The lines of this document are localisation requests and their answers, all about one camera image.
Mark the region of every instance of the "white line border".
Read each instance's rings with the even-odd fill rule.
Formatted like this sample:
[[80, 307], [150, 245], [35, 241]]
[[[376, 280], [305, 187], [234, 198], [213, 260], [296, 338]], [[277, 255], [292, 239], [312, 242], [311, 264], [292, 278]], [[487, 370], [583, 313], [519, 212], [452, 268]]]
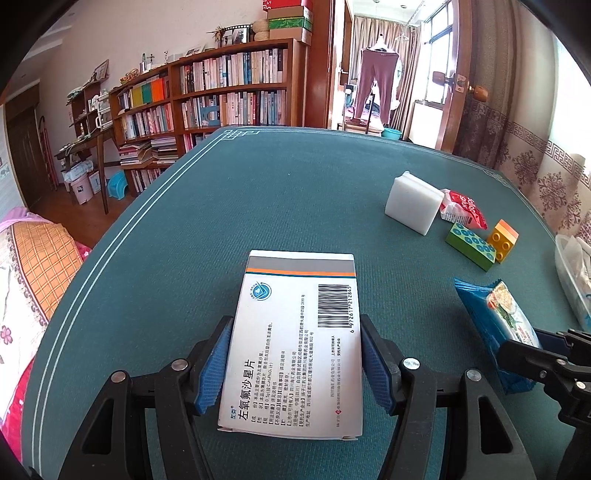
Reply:
[[[72, 326], [74, 325], [74, 322], [76, 321], [76, 318], [80, 312], [80, 310], [82, 309], [82, 306], [84, 305], [90, 291], [92, 290], [92, 288], [94, 287], [94, 285], [96, 284], [96, 282], [98, 281], [100, 275], [102, 274], [103, 270], [105, 269], [105, 267], [109, 264], [109, 262], [111, 261], [111, 258], [115, 255], [115, 252], [119, 249], [119, 247], [123, 244], [123, 242], [127, 239], [127, 237], [129, 236], [129, 234], [134, 230], [134, 228], [137, 226], [137, 224], [140, 222], [140, 220], [148, 213], [148, 211], [150, 211], [150, 209], [155, 205], [155, 203], [162, 197], [162, 195], [164, 195], [170, 187], [172, 187], [172, 185], [174, 185], [176, 183], [176, 181], [178, 179], [180, 179], [180, 177], [182, 177], [191, 167], [193, 167], [193, 165], [195, 165], [195, 163], [197, 163], [206, 153], [208, 153], [209, 151], [211, 151], [213, 149], [213, 147], [215, 147], [218, 143], [220, 143], [222, 140], [235, 140], [236, 138], [243, 138], [243, 136], [234, 136], [232, 138], [228, 138], [229, 135], [231, 135], [231, 133], [235, 130], [248, 130], [248, 131], [257, 131], [258, 132], [294, 132], [294, 133], [306, 133], [306, 134], [320, 134], [320, 135], [337, 135], [337, 136], [341, 136], [341, 137], [351, 137], [351, 135], [355, 135], [355, 134], [351, 134], [351, 133], [347, 133], [347, 132], [341, 132], [341, 131], [336, 131], [336, 130], [321, 130], [321, 129], [303, 129], [303, 128], [289, 128], [289, 127], [278, 127], [278, 128], [257, 128], [257, 127], [237, 127], [234, 129], [229, 129], [229, 130], [225, 130], [223, 132], [220, 133], [220, 135], [215, 138], [210, 144], [206, 145], [202, 150], [198, 151], [197, 153], [195, 153], [195, 155], [190, 159], [187, 160], [185, 162], [184, 165], [182, 165], [176, 172], [173, 173], [173, 175], [167, 179], [151, 196], [150, 198], [148, 198], [148, 200], [146, 200], [138, 209], [137, 212], [135, 212], [133, 214], [133, 216], [127, 221], [127, 223], [124, 225], [124, 227], [121, 229], [121, 231], [117, 234], [117, 236], [111, 241], [111, 243], [108, 245], [108, 247], [105, 249], [105, 251], [103, 252], [103, 254], [100, 256], [100, 258], [96, 261], [95, 265], [93, 266], [92, 270], [90, 271], [89, 275], [87, 276], [87, 278], [85, 279], [84, 283], [82, 284], [82, 286], [80, 287], [80, 290], [77, 292], [74, 300], [72, 301], [72, 304], [70, 305], [70, 308], [68, 309], [68, 312], [66, 313], [66, 316], [64, 317], [64, 320], [62, 321], [61, 325], [60, 325], [60, 329], [57, 332], [56, 338], [53, 342], [53, 345], [51, 347], [49, 356], [47, 358], [47, 363], [45, 365], [45, 368], [43, 370], [43, 375], [41, 376], [41, 382], [39, 384], [39, 389], [37, 391], [37, 400], [35, 402], [35, 410], [34, 410], [34, 415], [33, 415], [33, 427], [31, 429], [31, 460], [32, 460], [32, 467], [35, 468], [35, 427], [37, 424], [37, 415], [38, 415], [38, 408], [39, 408], [39, 403], [40, 403], [40, 399], [41, 399], [41, 393], [43, 391], [43, 385], [45, 382], [45, 378], [47, 375], [47, 371], [49, 368], [49, 363], [51, 361], [51, 357], [53, 356], [53, 353], [55, 351], [55, 348], [57, 346], [57, 342], [59, 341], [61, 332], [66, 324], [66, 321], [68, 319], [68, 317], [70, 316], [70, 313], [72, 312], [72, 309], [74, 308], [74, 304], [77, 302], [80, 294], [82, 293], [82, 290], [84, 289], [84, 287], [86, 286], [86, 284], [89, 282], [90, 277], [92, 276], [92, 274], [95, 272], [95, 270], [97, 269], [97, 267], [99, 266], [100, 261], [105, 257], [105, 255], [107, 255], [107, 253], [109, 253], [109, 249], [113, 246], [113, 244], [117, 241], [117, 239], [123, 234], [123, 232], [125, 231], [125, 229], [129, 226], [130, 223], [133, 222], [133, 220], [139, 215], [139, 218], [136, 220], [136, 222], [131, 226], [131, 228], [129, 229], [129, 231], [123, 236], [123, 238], [121, 239], [121, 241], [119, 241], [119, 243], [117, 244], [117, 246], [113, 249], [113, 251], [111, 252], [111, 254], [108, 256], [108, 258], [106, 259], [105, 263], [102, 265], [101, 269], [99, 270], [99, 272], [97, 273], [96, 277], [94, 278], [94, 280], [92, 281], [92, 283], [90, 284], [86, 294], [84, 295], [84, 297], [82, 298], [80, 305], [78, 306], [74, 316], [72, 317], [72, 320], [70, 322], [70, 325], [68, 327], [68, 330], [66, 331], [65, 337], [61, 343], [61, 346], [59, 347], [59, 351], [57, 353], [56, 359], [55, 359], [55, 363], [53, 365], [53, 368], [51, 370], [51, 374], [47, 383], [47, 388], [46, 388], [46, 393], [45, 393], [45, 397], [43, 400], [43, 406], [41, 409], [41, 419], [40, 419], [40, 425], [39, 425], [39, 435], [38, 435], [38, 462], [37, 462], [37, 467], [36, 470], [39, 471], [40, 475], [43, 475], [42, 472], [42, 468], [41, 468], [41, 442], [43, 439], [43, 421], [45, 419], [45, 411], [46, 411], [46, 406], [47, 406], [47, 400], [49, 398], [49, 390], [51, 388], [51, 383], [53, 382], [53, 378], [54, 378], [54, 374], [56, 372], [57, 369], [57, 364], [60, 360], [61, 357], [61, 353], [64, 349], [64, 346], [66, 344], [66, 341], [69, 337], [70, 331], [72, 329]], [[367, 135], [365, 136], [365, 138], [367, 140], [371, 140], [371, 141], [376, 141], [376, 142], [381, 142], [381, 143], [387, 143], [387, 144], [392, 144], [393, 140], [386, 140], [383, 139], [381, 137], [374, 137], [374, 136], [370, 136]], [[419, 147], [417, 145], [414, 145], [410, 142], [405, 142], [404, 146], [406, 148], [412, 148], [414, 150], [419, 150], [419, 151], [423, 151], [425, 153], [430, 153], [430, 154], [436, 154], [438, 156], [441, 156], [445, 159], [448, 160], [453, 160], [453, 161], [457, 161], [459, 163], [462, 163], [464, 165], [476, 168], [478, 170], [483, 171], [486, 175], [491, 176], [492, 178], [494, 178], [495, 180], [497, 180], [498, 182], [502, 183], [504, 186], [506, 186], [507, 188], [509, 188], [510, 190], [512, 190], [520, 199], [521, 201], [524, 203], [524, 205], [526, 205], [526, 207], [530, 210], [530, 212], [532, 212], [534, 214], [534, 216], [538, 219], [539, 223], [542, 225], [542, 227], [544, 227], [544, 229], [546, 230], [546, 232], [548, 233], [548, 235], [550, 236], [550, 238], [552, 240], [554, 240], [554, 234], [550, 231], [550, 229], [548, 228], [548, 226], [546, 225], [546, 223], [543, 221], [543, 219], [540, 217], [540, 215], [538, 214], [538, 212], [533, 208], [533, 206], [531, 205], [531, 203], [527, 200], [527, 198], [525, 198], [525, 196], [519, 191], [516, 190], [513, 185], [511, 185], [509, 182], [507, 182], [500, 174], [496, 174], [496, 172], [490, 170], [489, 168], [483, 167], [482, 165], [473, 162], [471, 160], [465, 160], [463, 158], [460, 157], [455, 157], [453, 155], [448, 155], [448, 154], [444, 154], [442, 152], [439, 152], [437, 150], [429, 150], [423, 147]]]

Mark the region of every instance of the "hanging pants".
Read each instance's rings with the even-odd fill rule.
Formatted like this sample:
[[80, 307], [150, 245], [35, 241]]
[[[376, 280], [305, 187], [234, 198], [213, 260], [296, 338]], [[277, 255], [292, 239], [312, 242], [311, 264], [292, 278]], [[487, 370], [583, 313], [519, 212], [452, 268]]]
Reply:
[[354, 118], [361, 118], [365, 101], [371, 94], [374, 80], [379, 88], [379, 117], [383, 124], [390, 121], [390, 105], [392, 104], [392, 87], [394, 73], [398, 63], [398, 54], [386, 51], [373, 51], [366, 48], [361, 52], [361, 73], [357, 82]]

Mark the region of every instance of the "blue circular logo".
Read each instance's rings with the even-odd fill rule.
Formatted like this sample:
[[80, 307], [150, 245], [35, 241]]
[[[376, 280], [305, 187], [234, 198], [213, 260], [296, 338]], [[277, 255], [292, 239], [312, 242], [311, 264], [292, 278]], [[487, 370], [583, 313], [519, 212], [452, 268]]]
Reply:
[[271, 296], [271, 287], [266, 283], [256, 282], [251, 287], [251, 297], [255, 300], [266, 300]]

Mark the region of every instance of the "white foam cube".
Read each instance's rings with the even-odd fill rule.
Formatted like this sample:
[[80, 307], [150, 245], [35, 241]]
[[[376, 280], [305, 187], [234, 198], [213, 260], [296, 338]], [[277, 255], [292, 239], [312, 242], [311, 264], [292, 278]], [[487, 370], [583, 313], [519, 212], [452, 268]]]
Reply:
[[386, 202], [386, 215], [427, 235], [442, 201], [441, 190], [406, 171], [394, 179]]

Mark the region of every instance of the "table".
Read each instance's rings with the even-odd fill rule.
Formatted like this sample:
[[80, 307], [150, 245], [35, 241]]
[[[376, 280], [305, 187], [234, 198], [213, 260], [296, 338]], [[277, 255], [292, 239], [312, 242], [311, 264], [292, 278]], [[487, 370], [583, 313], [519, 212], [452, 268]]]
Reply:
[[[445, 243], [437, 218], [423, 237], [384, 215], [405, 170], [474, 198], [489, 226], [519, 232], [487, 273]], [[432, 369], [479, 368], [496, 388], [539, 479], [556, 474], [573, 429], [540, 385], [504, 396], [454, 287], [502, 278], [535, 327], [576, 327], [554, 267], [552, 233], [499, 173], [412, 144], [298, 128], [225, 128], [191, 150], [121, 215], [65, 293], [41, 343], [24, 406], [24, 463], [57, 478], [72, 438], [108, 375], [155, 372], [234, 314], [251, 249], [355, 255], [359, 304], [380, 334]], [[377, 478], [395, 421], [363, 381], [364, 434], [356, 442], [272, 439], [197, 425], [214, 476], [228, 479]], [[444, 411], [429, 478], [437, 478]], [[148, 416], [155, 479], [164, 472]]]
[[104, 144], [105, 140], [108, 140], [108, 139], [112, 139], [113, 141], [115, 141], [115, 133], [113, 132], [112, 125], [110, 127], [102, 129], [102, 130], [100, 128], [97, 128], [96, 130], [94, 130], [91, 133], [90, 137], [74, 143], [69, 148], [66, 148], [64, 150], [60, 150], [56, 155], [56, 158], [58, 160], [62, 160], [63, 158], [66, 158], [68, 160], [68, 162], [70, 163], [69, 168], [71, 168], [73, 166], [70, 161], [71, 155], [74, 155], [74, 154], [84, 151], [84, 150], [90, 150], [91, 148], [96, 147], [96, 156], [99, 160], [99, 179], [100, 179], [100, 185], [101, 185], [100, 196], [103, 199], [103, 208], [105, 210], [105, 215], [107, 213], [109, 213], [109, 203], [107, 202], [107, 191], [106, 191], [106, 187], [105, 187], [105, 181], [106, 181], [105, 167], [112, 167], [112, 166], [119, 165], [119, 161], [105, 163], [105, 152], [103, 149], [103, 144]]

